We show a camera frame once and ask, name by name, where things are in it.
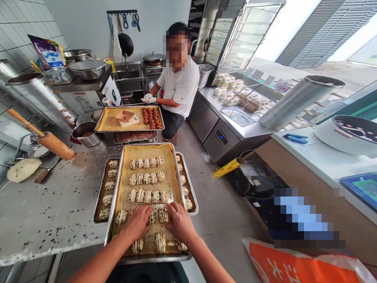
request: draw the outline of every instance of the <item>rolling pin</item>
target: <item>rolling pin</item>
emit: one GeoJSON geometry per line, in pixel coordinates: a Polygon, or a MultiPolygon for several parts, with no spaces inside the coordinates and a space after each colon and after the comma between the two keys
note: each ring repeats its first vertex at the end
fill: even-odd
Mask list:
{"type": "Polygon", "coordinates": [[[38,135],[38,137],[35,138],[35,141],[43,145],[49,151],[55,153],[57,156],[61,157],[64,160],[69,160],[75,156],[75,152],[72,149],[70,149],[65,143],[63,143],[60,139],[54,136],[52,133],[41,132],[33,124],[31,124],[29,121],[27,121],[24,117],[22,117],[17,111],[13,109],[8,109],[7,113],[16,118],[21,123],[23,123],[30,130],[35,132],[38,135]]]}

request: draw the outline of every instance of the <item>gray tiled floor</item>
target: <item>gray tiled floor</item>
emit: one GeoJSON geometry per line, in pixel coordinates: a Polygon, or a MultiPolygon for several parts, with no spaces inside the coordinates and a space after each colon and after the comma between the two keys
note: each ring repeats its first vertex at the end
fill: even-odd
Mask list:
{"type": "MultiPolygon", "coordinates": [[[[187,122],[178,131],[176,151],[184,155],[198,200],[199,213],[191,218],[196,231],[236,282],[261,282],[242,243],[245,237],[259,238],[256,225],[227,181],[213,177],[217,165],[203,161],[205,150],[187,122]]],[[[100,245],[67,253],[57,283],[66,282],[99,249],[100,245]]],[[[194,259],[182,266],[190,282],[205,282],[194,259]]]]}

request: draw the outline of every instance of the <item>snack package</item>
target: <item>snack package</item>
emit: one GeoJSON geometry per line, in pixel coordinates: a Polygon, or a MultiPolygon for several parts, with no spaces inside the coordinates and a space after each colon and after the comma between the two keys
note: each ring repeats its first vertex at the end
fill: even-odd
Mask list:
{"type": "Polygon", "coordinates": [[[263,283],[376,283],[360,260],[346,255],[312,257],[253,239],[242,239],[263,283]]]}
{"type": "Polygon", "coordinates": [[[44,69],[62,68],[66,66],[66,59],[63,55],[63,48],[55,41],[27,35],[34,46],[44,69]]]}

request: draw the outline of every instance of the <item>orange bag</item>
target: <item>orange bag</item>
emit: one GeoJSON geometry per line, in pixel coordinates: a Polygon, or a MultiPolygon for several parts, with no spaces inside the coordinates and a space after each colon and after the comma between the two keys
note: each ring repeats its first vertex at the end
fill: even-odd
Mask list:
{"type": "Polygon", "coordinates": [[[345,255],[312,257],[245,238],[243,244],[264,283],[377,283],[357,258],[345,255]]]}

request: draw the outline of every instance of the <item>white glove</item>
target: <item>white glove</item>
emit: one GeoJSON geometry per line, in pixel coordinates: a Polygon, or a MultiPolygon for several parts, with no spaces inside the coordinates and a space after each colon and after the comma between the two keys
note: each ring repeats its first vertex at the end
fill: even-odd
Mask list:
{"type": "Polygon", "coordinates": [[[147,102],[148,99],[150,99],[151,97],[153,97],[153,95],[151,94],[146,94],[144,95],[144,97],[141,99],[142,102],[147,102]]]}
{"type": "Polygon", "coordinates": [[[155,97],[151,97],[150,99],[148,99],[146,101],[146,103],[148,103],[148,104],[155,103],[155,102],[156,102],[156,98],[155,97]]]}

